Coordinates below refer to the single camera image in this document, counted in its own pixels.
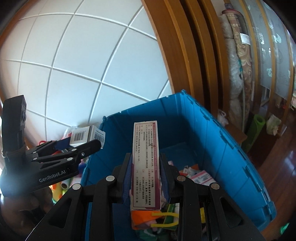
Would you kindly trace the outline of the yellow plastic snowball tongs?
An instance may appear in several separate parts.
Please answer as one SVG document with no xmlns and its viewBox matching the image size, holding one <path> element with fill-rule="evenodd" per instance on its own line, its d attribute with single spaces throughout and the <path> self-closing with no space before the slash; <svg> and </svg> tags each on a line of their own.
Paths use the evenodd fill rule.
<svg viewBox="0 0 296 241">
<path fill-rule="evenodd" d="M 179 224 L 179 214 L 174 212 L 152 212 L 152 217 L 171 219 L 169 221 L 164 221 L 163 223 L 153 223 L 151 228 L 166 228 L 173 229 Z"/>
</svg>

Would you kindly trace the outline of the small white barcode box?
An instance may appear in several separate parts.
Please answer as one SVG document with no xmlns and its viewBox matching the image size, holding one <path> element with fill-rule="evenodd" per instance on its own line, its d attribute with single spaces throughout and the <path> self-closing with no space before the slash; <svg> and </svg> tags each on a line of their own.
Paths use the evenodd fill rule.
<svg viewBox="0 0 296 241">
<path fill-rule="evenodd" d="M 77 147 L 92 140 L 99 140 L 101 142 L 101 148 L 103 149 L 105 143 L 105 132 L 94 125 L 77 128 L 71 134 L 70 145 Z"/>
</svg>

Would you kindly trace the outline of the long pink white medicine box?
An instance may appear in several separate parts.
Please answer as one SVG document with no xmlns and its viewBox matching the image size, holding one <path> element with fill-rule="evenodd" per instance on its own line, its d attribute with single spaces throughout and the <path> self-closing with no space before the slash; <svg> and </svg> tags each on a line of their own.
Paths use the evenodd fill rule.
<svg viewBox="0 0 296 241">
<path fill-rule="evenodd" d="M 131 210 L 161 209 L 161 180 L 157 121 L 134 123 Z"/>
</svg>

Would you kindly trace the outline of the blue plastic storage crate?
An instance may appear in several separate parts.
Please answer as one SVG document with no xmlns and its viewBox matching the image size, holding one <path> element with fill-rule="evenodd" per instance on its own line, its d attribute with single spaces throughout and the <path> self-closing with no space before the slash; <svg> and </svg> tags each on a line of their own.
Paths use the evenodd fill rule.
<svg viewBox="0 0 296 241">
<path fill-rule="evenodd" d="M 260 231 L 275 218 L 262 178 L 227 130 L 195 99 L 180 92 L 110 115 L 100 129 L 104 147 L 93 154 L 82 185 L 112 175 L 132 152 L 134 123 L 157 121 L 159 152 L 197 184 L 218 183 Z"/>
</svg>

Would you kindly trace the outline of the green rolled mat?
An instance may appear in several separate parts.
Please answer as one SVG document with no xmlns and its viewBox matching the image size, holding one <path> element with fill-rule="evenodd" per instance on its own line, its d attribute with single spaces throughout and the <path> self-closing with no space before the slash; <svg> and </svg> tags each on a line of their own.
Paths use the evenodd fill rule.
<svg viewBox="0 0 296 241">
<path fill-rule="evenodd" d="M 249 152 L 264 125 L 265 119 L 259 114 L 255 114 L 247 134 L 247 139 L 242 143 L 242 149 L 245 153 Z"/>
</svg>

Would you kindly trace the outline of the rolled patterned carpet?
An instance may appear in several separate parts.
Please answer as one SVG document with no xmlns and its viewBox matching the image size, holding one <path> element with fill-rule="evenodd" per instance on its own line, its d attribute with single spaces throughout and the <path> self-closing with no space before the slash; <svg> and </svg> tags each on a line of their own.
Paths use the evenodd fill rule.
<svg viewBox="0 0 296 241">
<path fill-rule="evenodd" d="M 226 9 L 219 16 L 226 44 L 230 78 L 230 121 L 244 131 L 252 94 L 251 42 L 243 15 Z"/>
</svg>

